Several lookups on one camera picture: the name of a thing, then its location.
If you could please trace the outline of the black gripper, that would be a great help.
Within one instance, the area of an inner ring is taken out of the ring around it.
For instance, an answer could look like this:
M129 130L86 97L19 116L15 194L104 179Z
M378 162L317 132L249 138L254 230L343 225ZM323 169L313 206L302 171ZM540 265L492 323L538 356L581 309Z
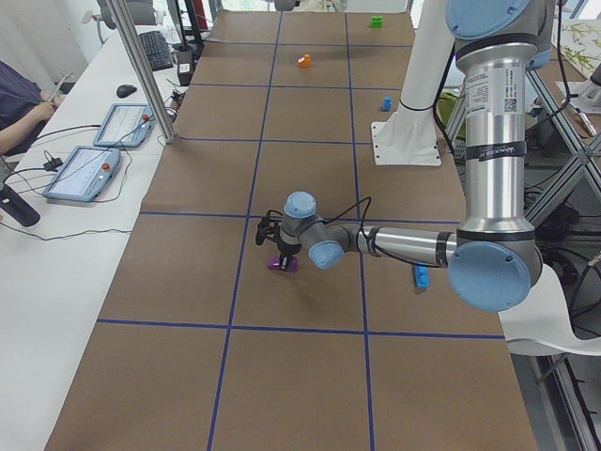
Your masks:
M281 236L277 237L276 244L280 251L279 269L281 271L287 271L290 266L291 256L294 256L301 251L301 244L298 241L293 241L292 243L287 242Z

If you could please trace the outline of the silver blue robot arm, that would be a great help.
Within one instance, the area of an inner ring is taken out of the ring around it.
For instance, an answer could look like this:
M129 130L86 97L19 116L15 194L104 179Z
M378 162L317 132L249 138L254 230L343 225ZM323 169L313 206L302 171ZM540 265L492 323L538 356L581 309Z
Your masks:
M276 267L306 250L321 270L347 252L442 268L454 292L475 308L500 312L522 303L543 259L524 215L525 80L548 62L551 1L427 1L396 111L371 126L379 165L435 165L436 101L445 70L464 76L466 217L454 232L430 232L321 218L306 192L288 196L280 219L264 218L257 243L273 241Z

